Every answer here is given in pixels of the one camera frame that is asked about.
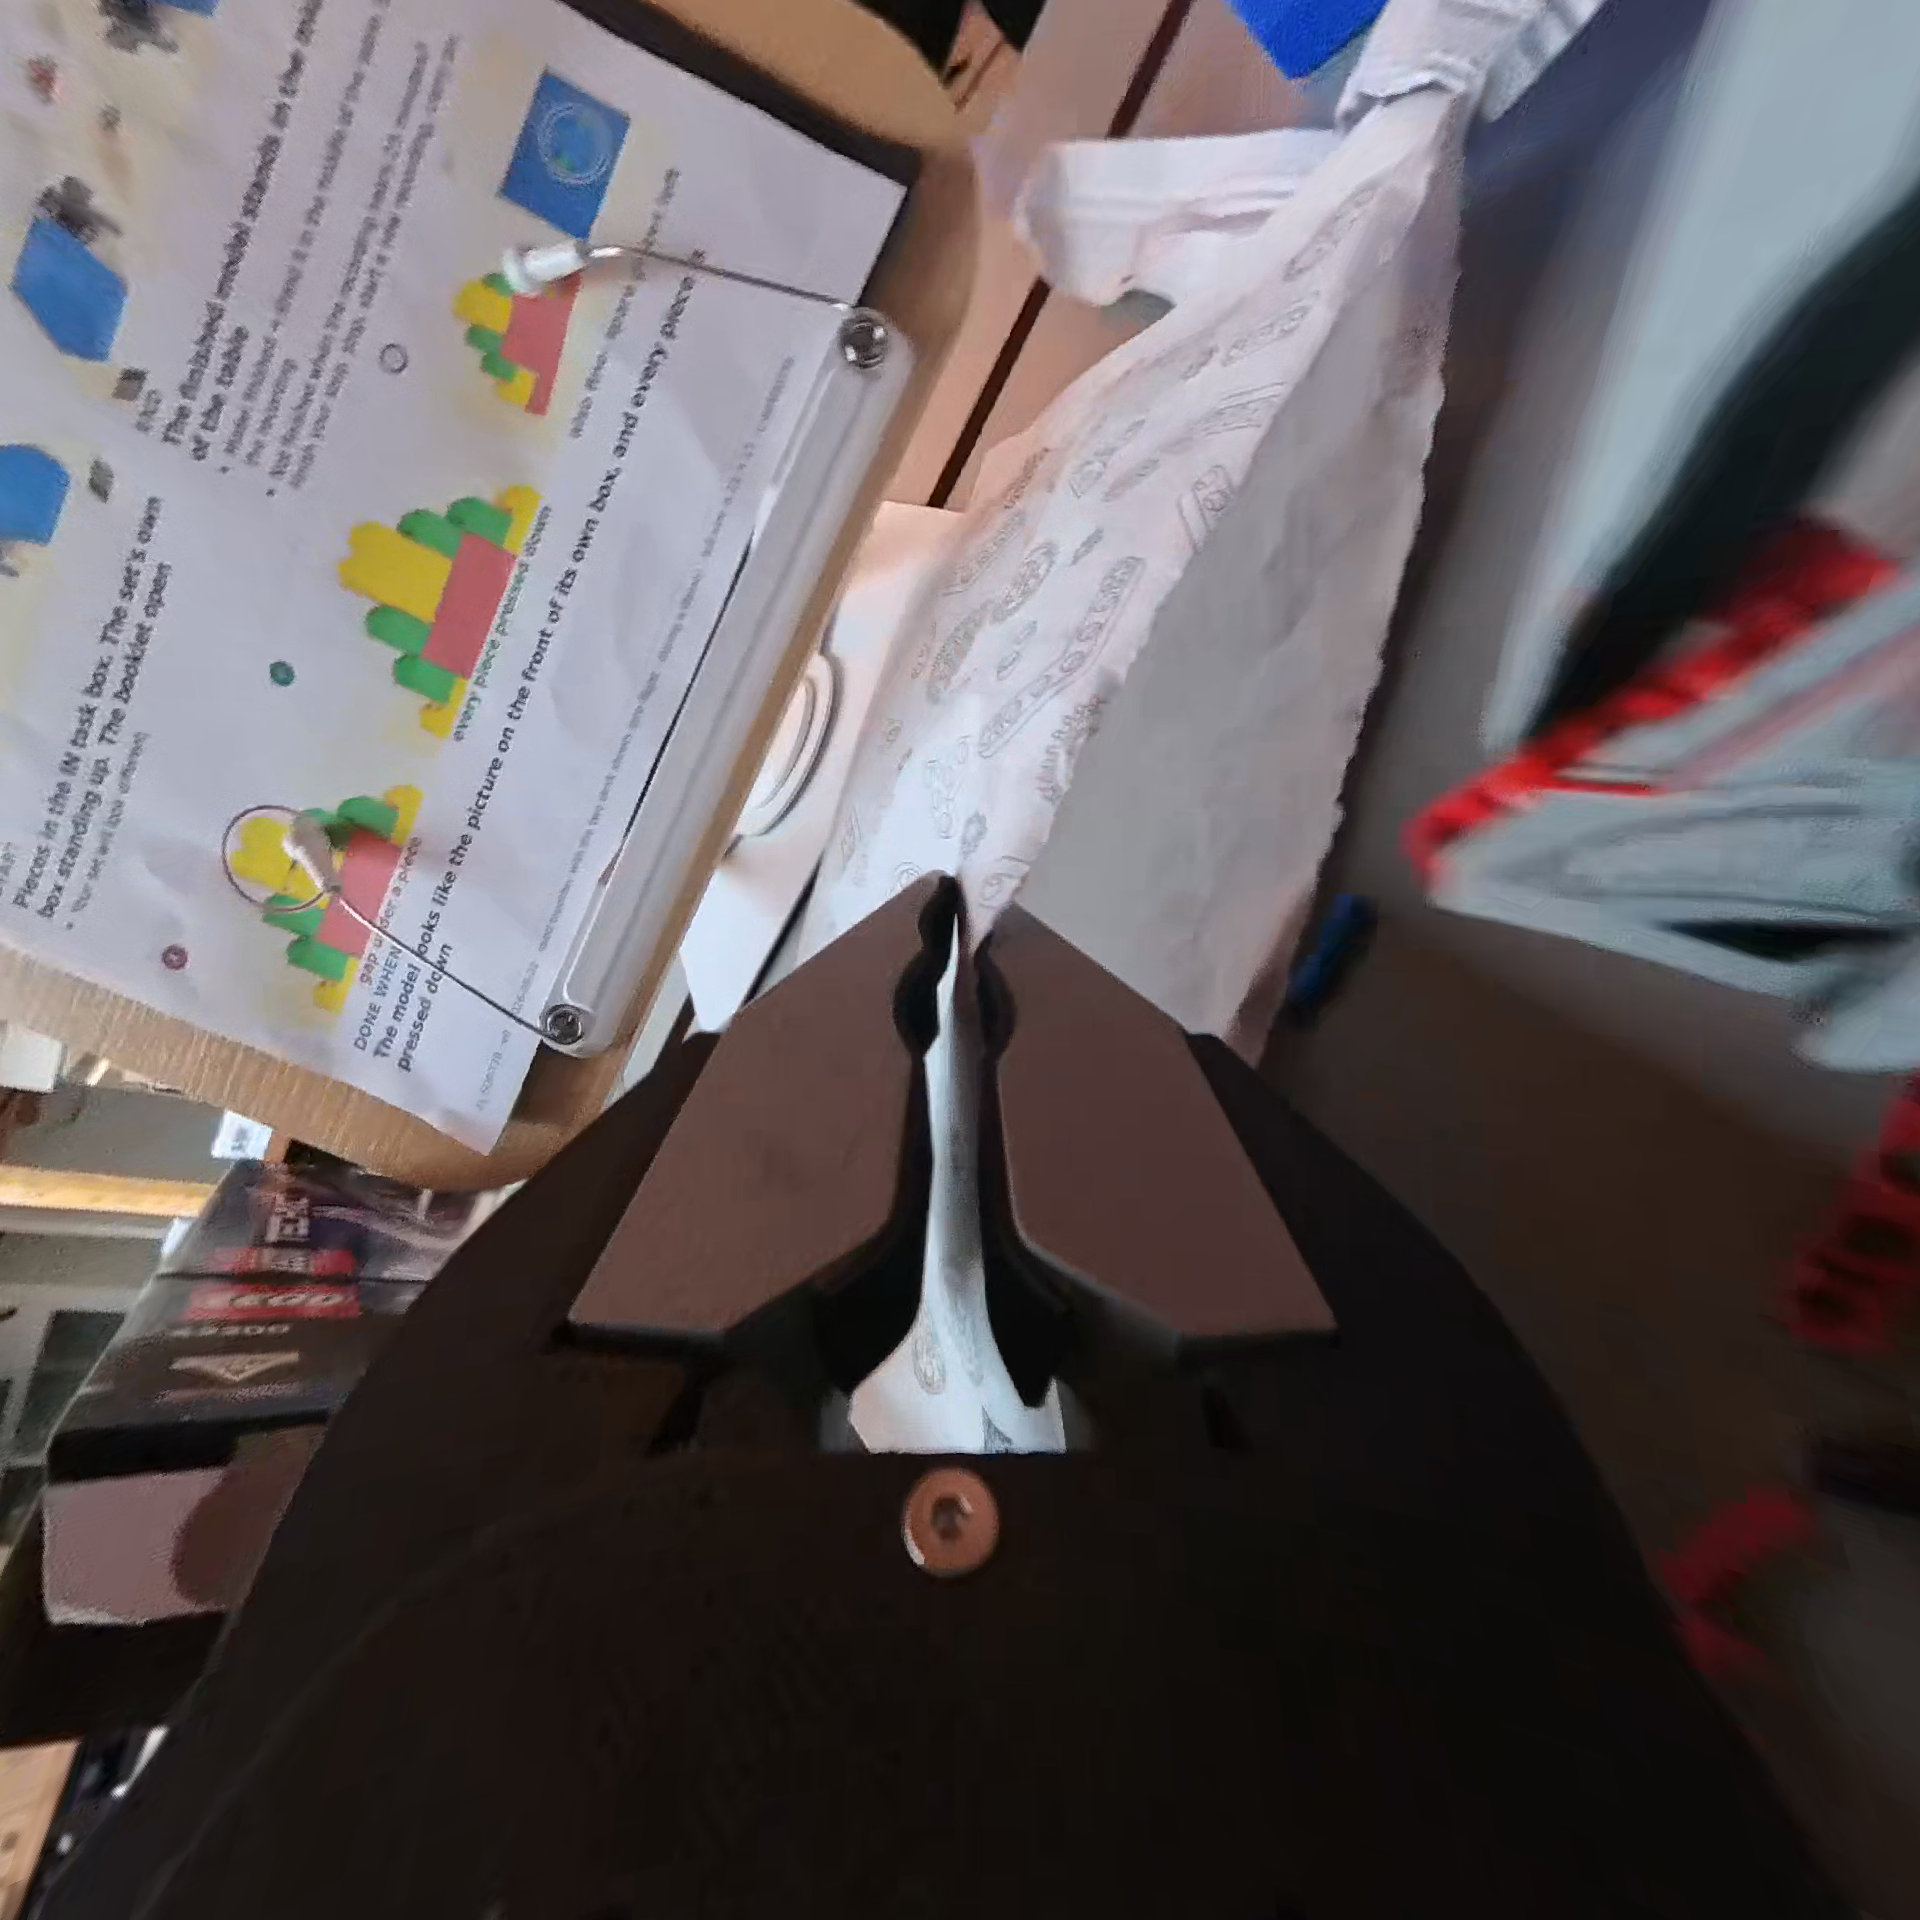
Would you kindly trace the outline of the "plain white paper bag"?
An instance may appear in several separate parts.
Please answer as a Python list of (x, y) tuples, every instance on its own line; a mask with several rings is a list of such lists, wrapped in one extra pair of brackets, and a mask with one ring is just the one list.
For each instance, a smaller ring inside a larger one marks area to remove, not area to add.
[(1028, 171), (1012, 227), (1040, 278), (1083, 306), (1177, 306), (1210, 286), (1332, 156), (1331, 129), (1075, 140)]

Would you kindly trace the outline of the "printed paper bag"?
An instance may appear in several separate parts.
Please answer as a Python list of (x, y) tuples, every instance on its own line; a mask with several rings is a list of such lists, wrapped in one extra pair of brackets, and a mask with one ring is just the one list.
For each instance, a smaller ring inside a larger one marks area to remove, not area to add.
[(928, 875), (1022, 908), (1259, 1062), (1419, 531), (1471, 109), (1364, 83), (1332, 131), (1061, 148), (1147, 163), (1168, 313), (1000, 445), (970, 505), (876, 520), (843, 610), (887, 661), (812, 889), (812, 959)]

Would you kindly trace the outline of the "blue lego pin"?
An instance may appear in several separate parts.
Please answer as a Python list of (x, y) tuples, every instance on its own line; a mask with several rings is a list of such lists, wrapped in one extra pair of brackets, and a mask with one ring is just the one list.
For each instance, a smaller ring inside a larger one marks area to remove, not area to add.
[(1353, 892), (1332, 899), (1288, 974), (1282, 1016), (1292, 1026), (1311, 1026), (1322, 1016), (1367, 957), (1377, 925), (1369, 899)]

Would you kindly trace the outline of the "red lego beam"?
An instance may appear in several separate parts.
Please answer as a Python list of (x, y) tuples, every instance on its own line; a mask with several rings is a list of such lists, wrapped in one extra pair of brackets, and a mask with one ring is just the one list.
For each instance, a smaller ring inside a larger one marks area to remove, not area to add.
[(1837, 1213), (1796, 1261), (1789, 1333), (1840, 1357), (1893, 1352), (1919, 1315), (1919, 1080), (1893, 1098)]

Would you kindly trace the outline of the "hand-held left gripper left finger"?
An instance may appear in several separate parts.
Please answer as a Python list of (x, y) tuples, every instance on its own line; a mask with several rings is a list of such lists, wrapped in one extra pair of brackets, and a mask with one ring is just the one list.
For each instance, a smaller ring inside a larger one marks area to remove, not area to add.
[(920, 1311), (927, 1058), (963, 899), (928, 875), (718, 1036), (593, 1267), (571, 1333), (857, 1389)]

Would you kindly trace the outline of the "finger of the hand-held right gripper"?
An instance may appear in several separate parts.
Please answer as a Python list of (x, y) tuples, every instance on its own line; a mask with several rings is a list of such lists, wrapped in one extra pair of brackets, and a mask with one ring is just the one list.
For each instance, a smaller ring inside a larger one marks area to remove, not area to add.
[(1765, 325), (1916, 182), (1914, 2), (1711, 4), (1612, 303), (1484, 711), (1518, 745), (1564, 633), (1653, 517)]
[(1919, 603), (1864, 599), (1466, 828), (1456, 915), (1792, 1002), (1835, 1073), (1919, 1064)]

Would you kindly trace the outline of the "blue plastic bin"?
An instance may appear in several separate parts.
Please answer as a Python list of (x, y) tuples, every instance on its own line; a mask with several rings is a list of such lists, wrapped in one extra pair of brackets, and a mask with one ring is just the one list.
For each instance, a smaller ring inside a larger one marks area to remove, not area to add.
[(1364, 38), (1385, 2), (1227, 2), (1267, 60), (1304, 83)]

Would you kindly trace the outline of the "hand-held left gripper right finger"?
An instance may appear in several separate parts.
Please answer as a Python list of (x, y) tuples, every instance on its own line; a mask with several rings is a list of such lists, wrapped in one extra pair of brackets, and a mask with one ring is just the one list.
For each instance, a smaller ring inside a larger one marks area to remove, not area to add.
[(1179, 1022), (1035, 915), (974, 959), (978, 1246), (1027, 1404), (1094, 1406), (1337, 1315)]

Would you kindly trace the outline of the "clear clip bar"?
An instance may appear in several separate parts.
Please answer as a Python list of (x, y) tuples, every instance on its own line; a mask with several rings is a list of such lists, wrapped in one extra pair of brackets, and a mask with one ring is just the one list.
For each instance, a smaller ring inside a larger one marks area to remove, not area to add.
[(733, 587), (687, 689), (665, 708), (663, 743), (607, 881), (541, 1012), (549, 1051), (604, 1055), (650, 1008), (819, 649), (845, 547), (873, 506), (915, 374), (916, 350), (896, 320), (870, 305), (835, 315)]

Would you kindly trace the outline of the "black lego set box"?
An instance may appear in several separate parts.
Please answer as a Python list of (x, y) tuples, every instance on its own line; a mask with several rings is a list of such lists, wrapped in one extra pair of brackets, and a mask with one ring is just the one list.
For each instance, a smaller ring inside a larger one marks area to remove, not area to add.
[(233, 1165), (54, 1428), (47, 1618), (233, 1612), (324, 1428), (494, 1205), (333, 1160)]

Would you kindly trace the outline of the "red lego claw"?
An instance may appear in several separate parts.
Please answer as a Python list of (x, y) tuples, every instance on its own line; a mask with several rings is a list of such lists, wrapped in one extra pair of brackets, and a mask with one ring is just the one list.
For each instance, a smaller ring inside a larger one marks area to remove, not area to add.
[(1738, 1678), (1765, 1665), (1736, 1614), (1759, 1579), (1804, 1556), (1815, 1542), (1812, 1503), (1784, 1484), (1746, 1489), (1721, 1503), (1686, 1538), (1659, 1556), (1659, 1579), (1678, 1640), (1707, 1678)]

